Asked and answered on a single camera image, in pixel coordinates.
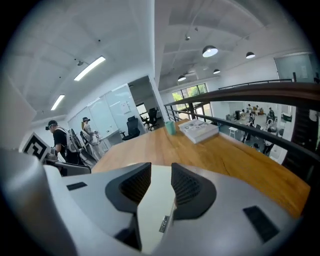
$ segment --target wooden desktop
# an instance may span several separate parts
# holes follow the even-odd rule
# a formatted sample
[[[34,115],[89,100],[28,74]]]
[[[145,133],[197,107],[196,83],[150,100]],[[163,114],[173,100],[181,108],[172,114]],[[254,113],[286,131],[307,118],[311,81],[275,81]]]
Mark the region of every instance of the wooden desktop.
[[[291,171],[240,141],[223,133],[193,144],[178,128],[165,127],[114,145],[94,166],[93,173],[107,172],[134,163],[151,162],[170,166],[180,163],[196,166],[243,180],[298,218],[310,187]]]

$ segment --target office desk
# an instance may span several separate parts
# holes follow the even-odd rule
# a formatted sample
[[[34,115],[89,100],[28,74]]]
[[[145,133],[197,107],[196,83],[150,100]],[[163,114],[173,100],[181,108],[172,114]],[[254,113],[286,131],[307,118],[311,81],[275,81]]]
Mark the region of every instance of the office desk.
[[[300,216],[310,191],[303,180],[254,148],[223,133],[193,144],[178,128],[178,124],[186,121],[175,123],[175,135],[169,135],[163,127],[114,145],[92,172],[106,172],[141,162],[196,166],[243,180],[277,202],[294,218]]]

